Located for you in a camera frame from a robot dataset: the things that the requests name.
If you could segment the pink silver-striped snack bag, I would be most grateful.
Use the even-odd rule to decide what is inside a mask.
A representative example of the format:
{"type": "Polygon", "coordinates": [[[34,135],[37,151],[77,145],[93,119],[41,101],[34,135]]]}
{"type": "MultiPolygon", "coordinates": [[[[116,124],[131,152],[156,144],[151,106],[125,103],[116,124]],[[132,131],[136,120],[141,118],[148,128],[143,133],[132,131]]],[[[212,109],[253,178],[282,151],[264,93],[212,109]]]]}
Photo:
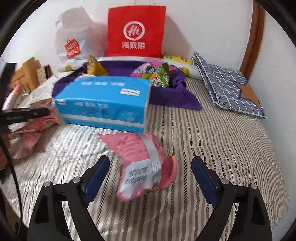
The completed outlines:
{"type": "Polygon", "coordinates": [[[144,193],[166,189],[177,176],[177,156],[168,156],[152,133],[100,134],[99,138],[121,158],[117,198],[130,201],[144,193]]]}

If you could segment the plush unicorn toy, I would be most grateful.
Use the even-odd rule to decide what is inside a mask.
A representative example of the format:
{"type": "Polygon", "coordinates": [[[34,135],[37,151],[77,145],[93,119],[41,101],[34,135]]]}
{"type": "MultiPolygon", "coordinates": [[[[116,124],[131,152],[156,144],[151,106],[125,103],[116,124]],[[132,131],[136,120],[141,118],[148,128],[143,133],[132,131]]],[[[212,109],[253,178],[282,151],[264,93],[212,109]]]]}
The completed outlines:
{"type": "Polygon", "coordinates": [[[23,87],[17,85],[4,101],[2,110],[15,109],[23,99],[23,87]]]}

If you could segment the pink strawberry snack bags pile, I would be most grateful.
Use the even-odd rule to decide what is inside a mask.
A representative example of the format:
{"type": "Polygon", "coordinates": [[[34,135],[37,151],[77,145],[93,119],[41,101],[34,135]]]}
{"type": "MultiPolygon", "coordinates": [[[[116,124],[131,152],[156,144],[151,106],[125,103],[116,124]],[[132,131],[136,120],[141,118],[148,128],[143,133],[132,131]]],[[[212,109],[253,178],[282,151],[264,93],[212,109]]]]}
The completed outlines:
{"type": "Polygon", "coordinates": [[[8,134],[9,140],[16,140],[11,144],[9,149],[10,155],[14,160],[30,156],[42,136],[42,133],[46,129],[58,124],[52,109],[52,98],[31,103],[30,107],[33,109],[48,108],[49,115],[34,118],[28,121],[23,127],[8,134]]]}

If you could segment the wooden headboard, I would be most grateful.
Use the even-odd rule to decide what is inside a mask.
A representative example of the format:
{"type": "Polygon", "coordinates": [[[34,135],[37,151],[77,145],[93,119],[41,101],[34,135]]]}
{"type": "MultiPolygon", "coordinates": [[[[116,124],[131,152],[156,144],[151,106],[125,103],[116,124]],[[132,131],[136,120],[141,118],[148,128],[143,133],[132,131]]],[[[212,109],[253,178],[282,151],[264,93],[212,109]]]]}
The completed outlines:
{"type": "Polygon", "coordinates": [[[24,62],[11,78],[10,89],[13,90],[17,85],[21,85],[24,93],[31,93],[39,86],[36,71],[40,67],[39,61],[34,57],[24,62]]]}

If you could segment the striped grey quilt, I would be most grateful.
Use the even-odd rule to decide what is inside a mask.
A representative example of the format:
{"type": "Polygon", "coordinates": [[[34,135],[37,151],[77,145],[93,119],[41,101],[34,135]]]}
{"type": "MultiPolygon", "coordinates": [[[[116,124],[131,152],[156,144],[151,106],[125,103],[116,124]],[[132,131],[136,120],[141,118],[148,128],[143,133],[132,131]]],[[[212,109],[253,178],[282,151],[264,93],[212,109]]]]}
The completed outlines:
{"type": "Polygon", "coordinates": [[[110,130],[60,120],[42,134],[31,156],[15,162],[18,187],[10,172],[1,182],[13,210],[22,211],[23,222],[29,224],[45,181],[67,183],[106,155],[109,172],[88,205],[105,240],[195,240],[213,210],[191,172],[191,161],[199,156],[218,176],[235,185],[257,184],[275,227],[288,213],[289,197],[263,125],[256,118],[215,107],[202,81],[187,78],[186,83],[202,104],[201,111],[157,105],[147,111],[147,131],[159,138],[169,156],[178,158],[176,179],[167,189],[130,202],[119,201],[121,159],[99,138],[110,130]]]}

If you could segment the yellow triangular snack packet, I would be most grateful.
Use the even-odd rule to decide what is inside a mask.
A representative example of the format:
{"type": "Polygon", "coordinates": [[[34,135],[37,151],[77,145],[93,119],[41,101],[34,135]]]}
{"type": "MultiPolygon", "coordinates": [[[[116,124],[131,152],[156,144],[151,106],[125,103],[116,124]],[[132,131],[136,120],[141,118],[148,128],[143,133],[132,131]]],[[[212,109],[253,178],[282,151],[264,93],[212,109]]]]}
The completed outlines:
{"type": "Polygon", "coordinates": [[[86,62],[86,71],[93,76],[108,76],[107,70],[91,55],[86,62]]]}

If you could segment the blue tissue pack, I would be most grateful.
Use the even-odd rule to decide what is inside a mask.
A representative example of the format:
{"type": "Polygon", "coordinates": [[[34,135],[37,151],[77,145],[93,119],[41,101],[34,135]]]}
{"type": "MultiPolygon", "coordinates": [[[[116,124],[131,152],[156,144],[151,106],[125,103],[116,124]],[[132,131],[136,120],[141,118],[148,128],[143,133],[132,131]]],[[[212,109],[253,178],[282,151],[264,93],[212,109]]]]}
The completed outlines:
{"type": "Polygon", "coordinates": [[[66,123],[126,132],[147,129],[151,86],[127,76],[81,76],[54,97],[66,123]]]}

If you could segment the white Miniso plastic bag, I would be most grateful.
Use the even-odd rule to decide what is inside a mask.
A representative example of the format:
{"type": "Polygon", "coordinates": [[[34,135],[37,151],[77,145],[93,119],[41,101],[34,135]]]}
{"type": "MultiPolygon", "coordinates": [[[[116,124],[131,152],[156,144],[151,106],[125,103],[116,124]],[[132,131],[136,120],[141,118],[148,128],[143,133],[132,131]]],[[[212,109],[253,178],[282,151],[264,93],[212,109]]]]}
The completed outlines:
{"type": "Polygon", "coordinates": [[[61,62],[102,57],[107,51],[107,26],[94,22],[83,7],[62,13],[55,22],[55,48],[61,62]]]}

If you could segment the grey checkered star cloth bag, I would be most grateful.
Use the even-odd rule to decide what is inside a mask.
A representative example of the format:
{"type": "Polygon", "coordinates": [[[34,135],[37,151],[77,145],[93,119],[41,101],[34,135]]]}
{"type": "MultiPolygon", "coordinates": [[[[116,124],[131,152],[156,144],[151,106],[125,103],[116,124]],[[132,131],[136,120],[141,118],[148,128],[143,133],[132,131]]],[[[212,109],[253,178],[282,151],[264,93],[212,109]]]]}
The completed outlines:
{"type": "Polygon", "coordinates": [[[197,52],[193,60],[215,106],[262,120],[266,118],[257,95],[240,71],[210,64],[197,52]]]}

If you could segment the purple pink snack bag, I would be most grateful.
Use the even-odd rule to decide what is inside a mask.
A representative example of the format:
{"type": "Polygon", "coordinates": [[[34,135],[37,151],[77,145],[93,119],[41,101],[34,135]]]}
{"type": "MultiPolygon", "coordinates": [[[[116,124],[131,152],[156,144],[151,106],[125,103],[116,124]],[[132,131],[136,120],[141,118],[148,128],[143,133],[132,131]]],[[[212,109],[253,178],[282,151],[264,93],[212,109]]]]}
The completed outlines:
{"type": "Polygon", "coordinates": [[[168,70],[168,73],[177,70],[177,67],[173,65],[169,65],[167,62],[161,63],[160,61],[152,60],[141,64],[137,67],[131,74],[130,77],[137,77],[137,78],[149,78],[155,71],[160,68],[164,67],[165,70],[168,70]]]}

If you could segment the red Haidilao paper bag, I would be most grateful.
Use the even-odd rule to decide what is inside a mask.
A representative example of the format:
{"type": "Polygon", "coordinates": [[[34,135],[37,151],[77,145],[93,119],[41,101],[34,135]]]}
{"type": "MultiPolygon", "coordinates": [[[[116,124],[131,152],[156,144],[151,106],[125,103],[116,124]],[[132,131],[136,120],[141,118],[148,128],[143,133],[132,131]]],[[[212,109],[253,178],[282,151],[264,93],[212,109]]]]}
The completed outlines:
{"type": "Polygon", "coordinates": [[[108,10],[107,55],[160,58],[166,7],[119,6],[108,10]]]}

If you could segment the green black snack packet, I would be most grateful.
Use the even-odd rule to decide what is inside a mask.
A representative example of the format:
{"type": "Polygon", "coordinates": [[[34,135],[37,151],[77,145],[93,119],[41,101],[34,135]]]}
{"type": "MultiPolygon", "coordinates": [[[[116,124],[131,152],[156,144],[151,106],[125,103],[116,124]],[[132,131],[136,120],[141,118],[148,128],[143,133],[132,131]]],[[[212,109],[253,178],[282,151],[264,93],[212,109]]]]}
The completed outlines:
{"type": "Polygon", "coordinates": [[[164,67],[160,67],[155,71],[154,74],[147,78],[147,80],[149,80],[149,84],[152,87],[166,88],[169,86],[170,73],[168,73],[168,70],[165,70],[164,67]]]}

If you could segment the patterned picture frame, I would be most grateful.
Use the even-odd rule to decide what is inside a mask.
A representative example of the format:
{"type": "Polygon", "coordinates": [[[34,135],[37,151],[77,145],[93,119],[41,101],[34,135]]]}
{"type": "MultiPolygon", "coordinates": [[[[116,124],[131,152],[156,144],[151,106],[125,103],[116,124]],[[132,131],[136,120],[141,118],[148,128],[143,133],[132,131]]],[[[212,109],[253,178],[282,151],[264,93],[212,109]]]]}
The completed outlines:
{"type": "Polygon", "coordinates": [[[44,65],[36,70],[36,75],[38,83],[42,84],[53,75],[53,72],[50,65],[44,65]]]}

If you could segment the yellow snack bag by wall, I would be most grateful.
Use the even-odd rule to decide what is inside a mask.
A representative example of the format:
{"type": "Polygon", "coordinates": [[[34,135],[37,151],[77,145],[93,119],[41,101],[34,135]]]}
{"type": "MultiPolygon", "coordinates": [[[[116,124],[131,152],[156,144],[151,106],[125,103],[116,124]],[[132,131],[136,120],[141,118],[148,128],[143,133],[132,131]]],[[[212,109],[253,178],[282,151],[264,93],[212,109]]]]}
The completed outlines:
{"type": "Polygon", "coordinates": [[[163,59],[193,65],[192,58],[185,58],[185,57],[171,55],[171,54],[164,54],[163,59]]]}

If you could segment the brown wooden door frame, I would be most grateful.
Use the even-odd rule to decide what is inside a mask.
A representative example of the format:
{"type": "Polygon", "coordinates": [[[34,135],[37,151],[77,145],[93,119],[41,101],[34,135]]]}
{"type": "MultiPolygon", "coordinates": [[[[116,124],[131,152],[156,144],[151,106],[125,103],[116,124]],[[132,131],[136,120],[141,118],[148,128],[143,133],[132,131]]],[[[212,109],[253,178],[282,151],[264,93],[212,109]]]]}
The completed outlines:
{"type": "Polygon", "coordinates": [[[264,31],[265,10],[256,1],[252,1],[252,20],[250,26],[249,40],[246,46],[243,61],[240,66],[240,72],[249,79],[255,66],[263,31],[264,31]]]}

